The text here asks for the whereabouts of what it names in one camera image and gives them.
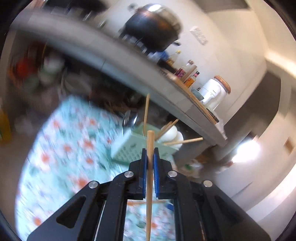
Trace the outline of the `small bottle red cap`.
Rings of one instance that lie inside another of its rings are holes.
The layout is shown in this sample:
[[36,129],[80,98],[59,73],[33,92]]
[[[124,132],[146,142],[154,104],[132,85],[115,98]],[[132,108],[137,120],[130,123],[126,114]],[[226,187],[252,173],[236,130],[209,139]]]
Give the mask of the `small bottle red cap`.
[[195,72],[193,75],[191,75],[185,82],[184,82],[184,85],[187,87],[187,88],[190,88],[193,83],[196,81],[198,75],[200,74],[199,71]]

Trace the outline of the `sauce bottle red label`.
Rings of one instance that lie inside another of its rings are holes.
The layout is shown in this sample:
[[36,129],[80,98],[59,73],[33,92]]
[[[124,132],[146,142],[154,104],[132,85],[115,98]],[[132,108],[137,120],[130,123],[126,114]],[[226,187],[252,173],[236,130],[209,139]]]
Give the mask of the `sauce bottle red label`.
[[192,65],[194,64],[194,61],[189,60],[187,62],[186,65],[182,66],[176,73],[175,76],[177,76],[178,78],[182,78],[188,71],[189,69],[192,67]]

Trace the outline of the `white plastic bag on floor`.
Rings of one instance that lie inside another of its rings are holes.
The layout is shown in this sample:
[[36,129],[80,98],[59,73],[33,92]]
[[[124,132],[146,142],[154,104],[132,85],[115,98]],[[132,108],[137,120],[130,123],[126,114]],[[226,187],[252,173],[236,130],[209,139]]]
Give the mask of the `white plastic bag on floor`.
[[199,178],[201,170],[204,168],[203,164],[198,162],[196,159],[192,159],[189,163],[182,166],[179,171],[191,178]]

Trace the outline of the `black stockpot with steel lid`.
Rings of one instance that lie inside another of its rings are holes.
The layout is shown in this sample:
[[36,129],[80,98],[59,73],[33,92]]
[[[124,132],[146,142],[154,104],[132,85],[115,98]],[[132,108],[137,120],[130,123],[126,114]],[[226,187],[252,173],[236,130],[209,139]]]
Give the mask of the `black stockpot with steel lid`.
[[178,16],[162,4],[150,3],[145,6],[130,4],[127,9],[133,15],[123,26],[119,38],[135,40],[149,52],[163,52],[168,46],[180,46],[179,35],[182,25]]

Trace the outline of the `stack of bowls under counter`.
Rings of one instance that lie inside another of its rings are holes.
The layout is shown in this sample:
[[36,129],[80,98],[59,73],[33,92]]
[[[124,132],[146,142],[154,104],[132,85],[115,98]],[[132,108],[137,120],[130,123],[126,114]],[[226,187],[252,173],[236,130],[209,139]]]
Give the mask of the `stack of bowls under counter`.
[[41,85],[44,87],[52,85],[61,74],[64,66],[65,59],[61,54],[51,52],[47,55],[38,72]]

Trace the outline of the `white jar with woven lid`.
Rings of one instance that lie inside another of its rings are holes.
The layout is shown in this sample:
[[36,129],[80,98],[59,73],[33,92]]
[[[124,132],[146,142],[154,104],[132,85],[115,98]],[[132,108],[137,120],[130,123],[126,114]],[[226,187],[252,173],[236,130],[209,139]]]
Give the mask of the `white jar with woven lid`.
[[199,90],[201,103],[210,110],[215,110],[223,99],[231,93],[230,85],[220,76],[209,79]]

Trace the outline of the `metal spoon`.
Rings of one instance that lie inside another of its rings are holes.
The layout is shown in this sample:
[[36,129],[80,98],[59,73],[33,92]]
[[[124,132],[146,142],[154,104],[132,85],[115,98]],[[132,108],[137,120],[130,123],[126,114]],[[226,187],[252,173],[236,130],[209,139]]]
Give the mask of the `metal spoon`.
[[137,119],[138,113],[133,110],[128,110],[123,117],[122,128],[134,128],[135,124],[137,123]]

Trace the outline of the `white wall socket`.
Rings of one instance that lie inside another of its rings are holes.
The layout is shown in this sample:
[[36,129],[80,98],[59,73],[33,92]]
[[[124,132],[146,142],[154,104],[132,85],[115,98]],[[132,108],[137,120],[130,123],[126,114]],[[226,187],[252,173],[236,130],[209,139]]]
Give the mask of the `white wall socket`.
[[203,34],[203,32],[198,28],[197,26],[194,26],[190,29],[190,33],[197,39],[197,41],[201,45],[206,45],[208,40],[206,36]]

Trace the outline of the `oil bottle yellow cap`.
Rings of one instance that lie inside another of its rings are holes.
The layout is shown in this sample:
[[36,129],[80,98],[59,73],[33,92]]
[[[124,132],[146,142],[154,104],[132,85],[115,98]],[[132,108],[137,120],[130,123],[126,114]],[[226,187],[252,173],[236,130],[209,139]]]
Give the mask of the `oil bottle yellow cap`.
[[168,57],[168,59],[166,60],[166,63],[168,63],[168,65],[170,66],[173,66],[180,54],[181,54],[181,50],[177,50],[174,54]]

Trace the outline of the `wooden rolling pin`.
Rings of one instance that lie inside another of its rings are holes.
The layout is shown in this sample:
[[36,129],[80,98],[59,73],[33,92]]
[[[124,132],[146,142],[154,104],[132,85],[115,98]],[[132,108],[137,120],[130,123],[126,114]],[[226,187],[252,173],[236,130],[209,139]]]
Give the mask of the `wooden rolling pin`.
[[195,71],[195,69],[197,68],[196,65],[191,65],[189,66],[186,70],[185,70],[185,73],[184,75],[180,78],[180,80],[182,82],[185,82],[187,80],[187,78],[192,74],[192,72]]

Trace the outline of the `floral blue tablecloth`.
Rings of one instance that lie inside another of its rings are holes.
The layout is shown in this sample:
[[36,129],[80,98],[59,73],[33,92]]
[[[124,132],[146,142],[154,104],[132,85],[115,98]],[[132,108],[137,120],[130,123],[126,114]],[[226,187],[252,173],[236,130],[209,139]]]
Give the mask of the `floral blue tablecloth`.
[[23,165],[15,202],[21,240],[95,180],[106,183],[128,170],[141,152],[111,157],[121,137],[121,118],[77,96],[70,96],[43,124]]

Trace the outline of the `wooden cutting board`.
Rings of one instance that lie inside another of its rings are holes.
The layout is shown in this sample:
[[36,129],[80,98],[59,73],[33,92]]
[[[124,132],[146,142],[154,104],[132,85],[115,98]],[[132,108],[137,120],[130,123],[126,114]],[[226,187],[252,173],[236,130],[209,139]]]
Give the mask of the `wooden cutting board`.
[[177,78],[175,75],[170,73],[167,70],[164,70],[166,78],[168,78],[170,81],[172,81],[175,85],[177,85],[178,88],[180,88],[187,97],[196,105],[196,107],[203,113],[203,115],[214,125],[217,124],[217,121],[211,116],[209,111],[201,104],[201,102],[193,95],[193,93],[182,83],[179,78]]

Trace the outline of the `grey concrete kitchen counter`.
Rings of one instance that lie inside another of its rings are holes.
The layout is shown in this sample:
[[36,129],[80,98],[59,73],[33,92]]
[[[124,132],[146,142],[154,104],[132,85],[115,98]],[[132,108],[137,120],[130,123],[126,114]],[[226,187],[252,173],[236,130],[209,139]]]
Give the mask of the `grey concrete kitchen counter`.
[[46,41],[104,72],[153,102],[199,133],[211,145],[226,140],[196,105],[143,54],[81,20],[42,10],[23,10],[11,28]]

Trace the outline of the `white ceramic spoon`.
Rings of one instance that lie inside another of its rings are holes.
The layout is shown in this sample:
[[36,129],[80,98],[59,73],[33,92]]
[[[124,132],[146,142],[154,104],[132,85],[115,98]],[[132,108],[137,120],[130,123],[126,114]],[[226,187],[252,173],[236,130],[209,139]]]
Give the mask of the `white ceramic spoon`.
[[[184,138],[183,138],[183,135],[181,132],[178,131],[176,137],[172,140],[172,142],[180,142],[180,141],[183,141]],[[172,148],[175,148],[175,149],[180,149],[180,147],[182,146],[183,144],[180,143],[180,144],[174,144],[174,145],[171,145]]]
[[159,142],[171,142],[178,134],[178,129],[176,126],[172,126],[168,131],[166,131],[160,138]]

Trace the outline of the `green plastic utensil holder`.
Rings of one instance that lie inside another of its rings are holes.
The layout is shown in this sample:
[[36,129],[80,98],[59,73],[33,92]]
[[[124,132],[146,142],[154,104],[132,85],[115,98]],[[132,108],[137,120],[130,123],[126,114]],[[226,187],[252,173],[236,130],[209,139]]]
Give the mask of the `green plastic utensil holder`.
[[[142,157],[142,149],[147,147],[147,137],[143,136],[142,127],[143,123],[136,128],[119,132],[111,144],[110,155],[114,161],[130,163]],[[159,128],[149,124],[147,124],[147,130],[154,131],[155,134],[160,131]],[[174,147],[162,145],[159,141],[154,144],[154,147],[159,149],[159,156],[165,160],[178,151]]]

